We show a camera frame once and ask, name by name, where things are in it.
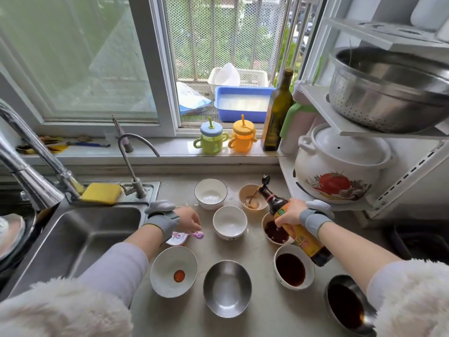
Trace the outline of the person's right forearm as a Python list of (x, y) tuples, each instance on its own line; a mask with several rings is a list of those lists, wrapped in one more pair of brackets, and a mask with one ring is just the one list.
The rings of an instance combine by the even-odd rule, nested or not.
[(324, 223), (318, 231), (318, 237), (365, 295), (371, 280), (379, 270), (388, 264), (401, 261), (389, 250), (334, 222)]

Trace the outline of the blue handled tool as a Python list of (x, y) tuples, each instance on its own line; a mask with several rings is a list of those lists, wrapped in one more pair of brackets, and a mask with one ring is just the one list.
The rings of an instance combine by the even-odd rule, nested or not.
[(82, 141), (68, 141), (67, 146), (78, 146), (78, 147), (98, 147), (98, 148), (109, 148), (110, 144), (95, 143), (95, 142), (82, 142)]

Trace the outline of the dark green oil bottle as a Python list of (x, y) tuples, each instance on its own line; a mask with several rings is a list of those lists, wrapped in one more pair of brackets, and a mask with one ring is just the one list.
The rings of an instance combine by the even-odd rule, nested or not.
[(290, 93), (293, 73), (294, 70), (291, 67), (286, 67), (278, 81), (278, 88), (271, 93), (261, 138), (263, 151), (277, 151), (280, 145), (280, 133), (284, 120), (293, 103)]

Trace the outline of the steel pot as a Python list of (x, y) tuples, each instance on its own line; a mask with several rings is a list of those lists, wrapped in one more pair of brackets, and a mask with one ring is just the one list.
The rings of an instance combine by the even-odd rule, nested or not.
[(1, 204), (0, 215), (8, 221), (9, 232), (0, 243), (0, 274), (12, 267), (23, 255), (36, 230), (37, 212), (31, 204)]

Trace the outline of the chrome kitchen faucet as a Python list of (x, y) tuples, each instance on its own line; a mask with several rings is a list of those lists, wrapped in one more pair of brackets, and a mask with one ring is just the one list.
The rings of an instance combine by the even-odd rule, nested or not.
[(64, 195), (69, 193), (73, 200), (80, 200), (81, 195), (85, 191), (73, 176), (73, 173), (67, 169), (59, 159), (51, 153), (46, 146), (40, 142), (38, 136), (32, 131), (30, 126), (13, 110), (13, 108), (5, 101), (0, 99), (0, 117), (14, 129), (14, 131), (25, 140), (36, 152), (37, 155), (47, 165), (53, 169), (59, 184), (55, 187)]

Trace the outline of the dark soy sauce bottle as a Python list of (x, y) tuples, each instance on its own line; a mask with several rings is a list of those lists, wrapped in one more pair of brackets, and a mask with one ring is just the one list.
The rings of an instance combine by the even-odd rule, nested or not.
[[(288, 211), (290, 200), (277, 196), (268, 188), (270, 179), (269, 175), (264, 175), (262, 185), (257, 190), (268, 203), (273, 218), (277, 219)], [(284, 224), (283, 228), (316, 266), (322, 267), (334, 257), (304, 226)]]

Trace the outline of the pink and white small spoon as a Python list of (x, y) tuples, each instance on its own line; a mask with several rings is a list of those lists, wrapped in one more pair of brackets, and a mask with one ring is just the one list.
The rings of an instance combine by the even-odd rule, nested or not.
[(188, 237), (194, 237), (197, 239), (203, 239), (204, 238), (204, 232), (198, 231), (198, 232), (191, 232), (191, 233), (179, 233), (174, 231), (171, 234), (171, 237), (165, 242), (169, 246), (182, 246)]

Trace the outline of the white bowl with dark rim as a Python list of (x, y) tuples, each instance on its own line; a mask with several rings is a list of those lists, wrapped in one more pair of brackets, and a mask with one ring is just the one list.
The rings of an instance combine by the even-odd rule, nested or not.
[(228, 189), (225, 183), (215, 178), (204, 179), (194, 188), (194, 196), (199, 206), (205, 210), (221, 208), (227, 195)]

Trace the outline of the yellow sponge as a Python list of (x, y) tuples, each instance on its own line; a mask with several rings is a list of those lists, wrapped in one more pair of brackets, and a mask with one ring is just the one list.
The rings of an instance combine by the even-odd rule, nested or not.
[(122, 187), (118, 184), (91, 183), (81, 195), (81, 201), (114, 205), (122, 194)]

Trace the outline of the white metal shelf rack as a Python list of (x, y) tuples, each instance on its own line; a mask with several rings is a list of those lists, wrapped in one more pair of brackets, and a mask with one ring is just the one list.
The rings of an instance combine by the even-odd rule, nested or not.
[[(331, 204), (334, 210), (365, 210), (371, 219), (449, 217), (449, 118), (412, 134), (370, 130), (341, 116), (330, 106), (329, 86), (334, 73), (330, 53), (342, 47), (374, 47), (408, 53), (449, 64), (449, 44), (434, 33), (409, 25), (418, 0), (318, 0), (306, 64), (299, 78), (311, 80), (303, 92), (329, 126), (340, 136), (381, 138), (392, 151), (392, 162), (380, 172), (374, 190), (362, 200)], [(300, 199), (315, 197), (297, 182), (288, 181)]]

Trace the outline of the person's right hand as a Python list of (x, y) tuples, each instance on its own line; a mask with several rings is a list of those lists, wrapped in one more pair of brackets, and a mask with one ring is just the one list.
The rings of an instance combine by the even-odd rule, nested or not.
[(293, 225), (304, 225), (300, 220), (300, 214), (308, 209), (305, 202), (296, 199), (296, 198), (290, 198), (289, 201), (289, 208), (287, 209), (287, 212), (285, 214), (294, 214), (294, 224)]

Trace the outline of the small white bowl dark sauce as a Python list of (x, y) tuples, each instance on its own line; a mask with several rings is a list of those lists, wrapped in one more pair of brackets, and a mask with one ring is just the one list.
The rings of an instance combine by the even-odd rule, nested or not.
[(294, 239), (291, 238), (283, 227), (277, 227), (274, 222), (272, 214), (267, 213), (261, 222), (262, 230), (269, 242), (277, 245), (288, 245), (294, 243)]

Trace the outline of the white plastic basket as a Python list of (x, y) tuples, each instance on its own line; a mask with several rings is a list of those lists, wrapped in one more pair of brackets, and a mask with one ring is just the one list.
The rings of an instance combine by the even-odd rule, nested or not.
[[(215, 93), (215, 89), (219, 86), (214, 84), (214, 79), (216, 72), (220, 67), (214, 67), (207, 80), (208, 85), (212, 94)], [(239, 87), (268, 87), (268, 75), (263, 70), (248, 70), (248, 69), (237, 69), (240, 74), (240, 86)]]

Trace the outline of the small beige bowl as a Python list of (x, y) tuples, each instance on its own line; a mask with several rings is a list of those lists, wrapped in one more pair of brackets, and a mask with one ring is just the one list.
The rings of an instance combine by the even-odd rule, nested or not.
[(247, 184), (239, 190), (239, 200), (245, 210), (260, 211), (268, 207), (265, 198), (258, 192), (259, 185)]

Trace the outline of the steel colander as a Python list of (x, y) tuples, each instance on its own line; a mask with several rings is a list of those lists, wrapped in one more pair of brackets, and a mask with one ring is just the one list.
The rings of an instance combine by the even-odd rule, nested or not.
[(330, 53), (330, 106), (370, 130), (412, 134), (449, 118), (449, 64), (374, 47)]

